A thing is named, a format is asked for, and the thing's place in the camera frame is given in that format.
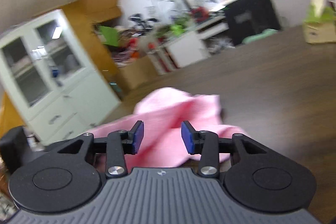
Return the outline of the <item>pink towel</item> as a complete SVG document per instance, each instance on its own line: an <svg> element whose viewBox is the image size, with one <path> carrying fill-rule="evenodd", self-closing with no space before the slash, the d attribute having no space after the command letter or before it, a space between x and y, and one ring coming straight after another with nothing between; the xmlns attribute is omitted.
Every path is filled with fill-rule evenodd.
<svg viewBox="0 0 336 224"><path fill-rule="evenodd" d="M200 160L188 154L181 137L181 123L189 121L194 129L214 132L221 138L243 133L237 126L223 124L219 95L191 95L175 88L160 88L138 104L133 114L92 128L96 138L117 130L130 130L136 121L144 122L144 137L136 155L126 155L128 169L134 167L172 168Z"/></svg>

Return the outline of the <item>large cardboard box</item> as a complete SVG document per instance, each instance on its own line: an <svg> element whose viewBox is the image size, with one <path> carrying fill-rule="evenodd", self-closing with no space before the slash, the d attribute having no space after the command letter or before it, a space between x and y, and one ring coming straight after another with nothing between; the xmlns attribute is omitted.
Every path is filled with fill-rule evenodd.
<svg viewBox="0 0 336 224"><path fill-rule="evenodd" d="M159 76L149 56L142 57L131 64L120 68L116 81L126 93L138 88Z"/></svg>

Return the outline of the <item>white low cabinet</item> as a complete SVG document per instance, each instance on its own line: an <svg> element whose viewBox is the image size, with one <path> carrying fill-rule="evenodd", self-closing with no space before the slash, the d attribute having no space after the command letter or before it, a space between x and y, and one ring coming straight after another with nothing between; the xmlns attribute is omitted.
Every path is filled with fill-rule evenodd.
<svg viewBox="0 0 336 224"><path fill-rule="evenodd" d="M283 29L300 25L309 0L272 0ZM228 30L225 16L219 15L202 24L192 25L177 38L159 44L154 35L143 39L142 45L158 74L163 75L210 57L206 39Z"/></svg>

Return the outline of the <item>white tall cabinet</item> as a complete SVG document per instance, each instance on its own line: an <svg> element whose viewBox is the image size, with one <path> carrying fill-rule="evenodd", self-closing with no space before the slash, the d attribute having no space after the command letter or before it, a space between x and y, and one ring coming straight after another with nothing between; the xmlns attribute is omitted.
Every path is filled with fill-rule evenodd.
<svg viewBox="0 0 336 224"><path fill-rule="evenodd" d="M61 10L1 35L1 83L44 145L91 130L120 104Z"/></svg>

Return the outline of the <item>green seat cushion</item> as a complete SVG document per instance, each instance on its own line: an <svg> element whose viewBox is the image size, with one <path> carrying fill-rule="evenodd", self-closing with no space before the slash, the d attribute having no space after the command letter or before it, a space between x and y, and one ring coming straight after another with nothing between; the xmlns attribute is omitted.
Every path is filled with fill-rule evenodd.
<svg viewBox="0 0 336 224"><path fill-rule="evenodd" d="M255 42L257 40L266 38L268 36L272 36L276 33L278 33L278 30L268 28L260 34L252 35L252 36L248 36L248 37L244 38L241 43L244 44L244 45L247 45L247 44L250 44L250 43Z"/></svg>

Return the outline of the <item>black office chair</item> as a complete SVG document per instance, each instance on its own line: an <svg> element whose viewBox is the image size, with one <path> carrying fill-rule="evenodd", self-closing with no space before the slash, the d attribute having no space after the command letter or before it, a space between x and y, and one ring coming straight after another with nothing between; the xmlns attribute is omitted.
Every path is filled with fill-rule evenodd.
<svg viewBox="0 0 336 224"><path fill-rule="evenodd" d="M265 30L282 30L271 0L237 0L225 7L224 14L234 46Z"/></svg>

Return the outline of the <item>green tissue box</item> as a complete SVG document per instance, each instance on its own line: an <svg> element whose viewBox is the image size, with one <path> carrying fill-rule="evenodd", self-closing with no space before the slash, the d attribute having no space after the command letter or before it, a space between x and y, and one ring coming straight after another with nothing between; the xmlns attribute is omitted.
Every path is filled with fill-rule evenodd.
<svg viewBox="0 0 336 224"><path fill-rule="evenodd" d="M309 44L335 43L335 10L328 0L310 0L302 24Z"/></svg>

